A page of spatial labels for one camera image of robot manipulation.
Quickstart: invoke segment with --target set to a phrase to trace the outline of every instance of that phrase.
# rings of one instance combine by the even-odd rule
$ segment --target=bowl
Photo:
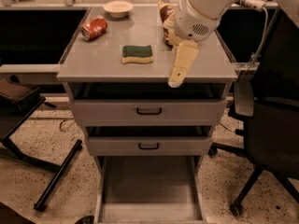
[[[128,16],[130,10],[133,9],[133,4],[127,1],[112,1],[104,4],[104,11],[108,12],[112,18],[122,19]]]

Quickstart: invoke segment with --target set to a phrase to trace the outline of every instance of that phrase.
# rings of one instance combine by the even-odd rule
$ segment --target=speckled floor
[[[11,136],[28,155],[60,164],[76,140],[83,139],[68,110],[38,110],[32,118]],[[228,118],[226,113],[221,123],[231,130],[241,125]],[[242,138],[220,125],[214,132],[214,140],[242,147]],[[0,158],[0,169],[0,202],[35,223],[74,224],[81,217],[94,214],[100,175],[84,144],[50,195],[43,213],[34,210],[33,205],[52,174],[5,158]],[[219,151],[213,159],[204,158],[199,180],[206,220],[219,224],[299,223],[299,205],[267,172],[260,176],[243,202],[245,214],[238,218],[231,215],[229,204],[243,188],[252,170],[247,160],[226,152]],[[293,184],[299,189],[298,181]]]

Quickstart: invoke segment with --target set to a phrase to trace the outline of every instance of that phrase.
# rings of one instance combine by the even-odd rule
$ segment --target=chair armrest
[[[235,113],[238,116],[253,116],[254,96],[249,80],[240,80],[235,83],[234,99]]]

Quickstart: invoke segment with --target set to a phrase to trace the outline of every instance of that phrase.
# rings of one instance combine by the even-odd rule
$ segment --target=red can
[[[85,40],[93,40],[107,29],[107,22],[102,16],[96,16],[81,25],[81,33]]]

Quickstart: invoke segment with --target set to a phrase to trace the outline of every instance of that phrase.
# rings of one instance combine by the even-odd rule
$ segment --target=gray tabletop
[[[164,32],[157,6],[139,5],[129,17],[116,20],[102,7],[93,7],[89,18],[102,15],[107,31],[87,42],[78,34],[57,78],[66,82],[167,82],[174,54],[164,43]],[[125,45],[151,45],[153,63],[122,64]],[[212,34],[199,44],[199,54],[185,82],[232,82],[237,78],[219,39]]]

